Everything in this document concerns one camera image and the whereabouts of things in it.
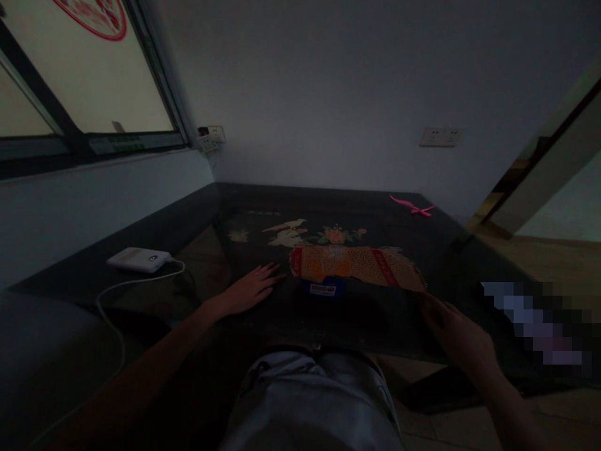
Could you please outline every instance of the pink object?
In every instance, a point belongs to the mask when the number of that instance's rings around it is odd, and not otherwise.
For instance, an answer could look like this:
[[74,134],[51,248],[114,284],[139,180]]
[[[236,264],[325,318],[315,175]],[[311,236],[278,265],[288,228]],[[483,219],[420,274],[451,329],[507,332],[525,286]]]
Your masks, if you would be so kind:
[[430,213],[428,213],[428,210],[436,208],[435,206],[432,205],[431,207],[428,207],[427,209],[419,209],[419,208],[417,208],[415,205],[413,205],[412,203],[410,203],[407,200],[398,200],[398,199],[395,199],[392,196],[390,196],[390,198],[393,201],[395,201],[397,204],[407,205],[408,207],[411,207],[413,209],[413,210],[411,210],[411,214],[419,213],[422,216],[429,217],[429,216],[432,216],[432,215]]

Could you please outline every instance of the right hand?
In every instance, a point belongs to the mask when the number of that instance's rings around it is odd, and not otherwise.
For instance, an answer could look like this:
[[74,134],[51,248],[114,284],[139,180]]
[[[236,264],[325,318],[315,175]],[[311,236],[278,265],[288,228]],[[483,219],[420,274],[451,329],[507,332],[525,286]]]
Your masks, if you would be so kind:
[[449,359],[472,380],[500,373],[490,335],[452,304],[421,293],[421,312]]
[[248,310],[269,296],[273,285],[286,278],[285,274],[275,275],[279,269],[280,266],[273,263],[257,266],[208,302],[218,306],[219,318]]

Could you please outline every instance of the pixelated area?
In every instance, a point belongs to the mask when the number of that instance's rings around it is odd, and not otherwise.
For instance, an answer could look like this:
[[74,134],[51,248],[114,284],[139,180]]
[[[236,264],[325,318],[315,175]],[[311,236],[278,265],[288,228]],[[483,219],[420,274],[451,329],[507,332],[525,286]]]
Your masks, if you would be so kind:
[[591,283],[485,282],[545,377],[601,376],[601,293]]

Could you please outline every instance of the red circular sticker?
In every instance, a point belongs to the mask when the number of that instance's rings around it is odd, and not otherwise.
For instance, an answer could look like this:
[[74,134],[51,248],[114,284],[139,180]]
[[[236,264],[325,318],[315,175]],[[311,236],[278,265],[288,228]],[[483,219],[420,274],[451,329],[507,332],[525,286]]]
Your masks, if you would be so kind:
[[54,0],[82,27],[109,41],[125,37],[127,21],[120,0]]

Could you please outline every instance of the window glass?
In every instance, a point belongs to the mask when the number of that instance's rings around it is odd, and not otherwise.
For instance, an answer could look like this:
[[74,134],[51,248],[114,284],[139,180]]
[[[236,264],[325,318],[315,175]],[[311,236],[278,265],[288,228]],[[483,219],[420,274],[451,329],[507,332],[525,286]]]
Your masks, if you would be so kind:
[[2,0],[4,23],[84,133],[174,130],[121,0]]
[[0,137],[52,134],[50,126],[0,65]]

